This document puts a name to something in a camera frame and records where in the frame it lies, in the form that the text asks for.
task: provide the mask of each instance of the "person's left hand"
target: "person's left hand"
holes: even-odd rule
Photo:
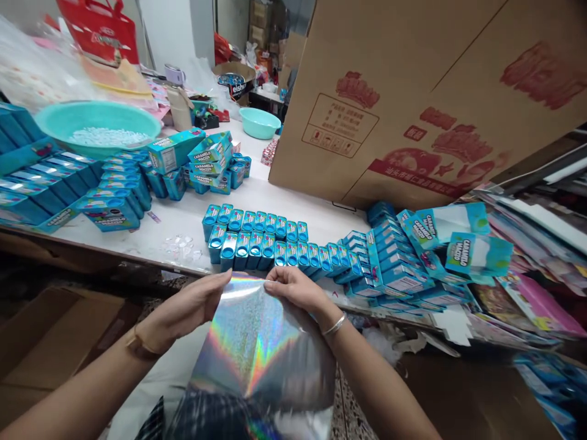
[[[212,320],[220,295],[231,277],[230,269],[187,285],[137,324],[137,335],[146,347],[163,354],[176,339]]]

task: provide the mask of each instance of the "hand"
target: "hand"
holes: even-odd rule
[[[140,322],[137,335],[151,350],[163,354],[176,339],[212,320],[231,277],[230,269],[188,284]]]
[[[342,316],[342,311],[326,293],[297,267],[275,266],[267,274],[267,279],[267,293],[287,298],[296,306],[311,313],[322,331],[332,327]]]

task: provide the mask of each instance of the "teal plastic basin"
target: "teal plastic basin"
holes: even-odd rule
[[[266,111],[247,107],[241,108],[239,113],[243,118],[243,130],[254,138],[271,139],[281,127],[279,118]]]
[[[74,101],[48,106],[35,121],[48,136],[61,141],[83,156],[103,160],[120,150],[139,150],[153,142],[161,132],[161,124],[145,110],[108,101]],[[129,130],[148,135],[133,145],[80,145],[70,141],[72,134],[85,127]]]

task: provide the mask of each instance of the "person's right hand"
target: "person's right hand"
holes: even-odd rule
[[[296,306],[311,313],[322,331],[332,327],[342,311],[310,278],[294,266],[275,266],[267,274],[265,290],[273,296],[287,298]]]

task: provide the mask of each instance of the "watch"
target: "watch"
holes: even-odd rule
[[[133,328],[133,333],[127,342],[127,348],[130,353],[137,359],[142,361],[157,361],[163,355],[156,353],[145,345],[143,340],[136,333],[136,325]]]

